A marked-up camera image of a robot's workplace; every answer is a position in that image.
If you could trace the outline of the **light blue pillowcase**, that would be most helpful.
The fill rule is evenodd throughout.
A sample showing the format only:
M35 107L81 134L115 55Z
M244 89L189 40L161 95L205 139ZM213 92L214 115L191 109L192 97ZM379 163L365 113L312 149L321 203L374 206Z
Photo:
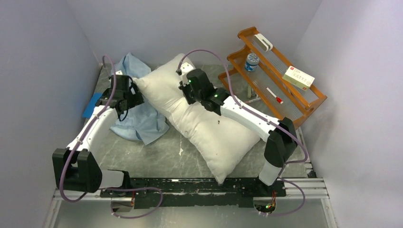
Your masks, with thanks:
M151 73L151 68L132 53L122 57L114 67L115 72L121 71L133 79L140 79ZM170 128L166 118L152 107L147 99L143 104L129 109L124 114L127 115L125 119L117 120L110 130L126 140L142 141L148 145L163 136Z

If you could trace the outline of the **white pillow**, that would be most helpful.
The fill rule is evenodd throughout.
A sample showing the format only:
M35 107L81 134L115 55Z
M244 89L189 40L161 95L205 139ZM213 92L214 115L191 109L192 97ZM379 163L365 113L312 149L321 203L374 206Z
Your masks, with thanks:
M207 111L200 103L187 103L175 72L183 56L178 54L146 76L134 78L134 82L151 106L196 147L215 180L223 184L260 138L242 124Z

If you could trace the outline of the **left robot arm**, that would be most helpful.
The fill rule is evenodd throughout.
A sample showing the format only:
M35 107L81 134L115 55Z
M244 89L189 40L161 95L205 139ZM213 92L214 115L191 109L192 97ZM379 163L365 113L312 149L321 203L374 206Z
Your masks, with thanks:
M128 110L144 103L142 94L126 75L111 77L111 86L95 102L91 116L77 137L65 148L52 154L56 184L59 189L94 193L112 188L124 198L131 193L128 172L102 170L94 157L110 127L124 119Z

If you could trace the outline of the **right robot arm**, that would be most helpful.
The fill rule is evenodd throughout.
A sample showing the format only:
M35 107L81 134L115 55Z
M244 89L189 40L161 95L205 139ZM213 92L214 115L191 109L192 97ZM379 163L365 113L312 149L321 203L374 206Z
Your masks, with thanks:
M256 133L266 144L265 163L259 174L256 189L259 195L269 196L274 182L297 148L296 130L288 118L279 120L251 108L233 98L228 90L215 87L199 68L177 70L179 89L189 104L200 103L207 111L230 118Z

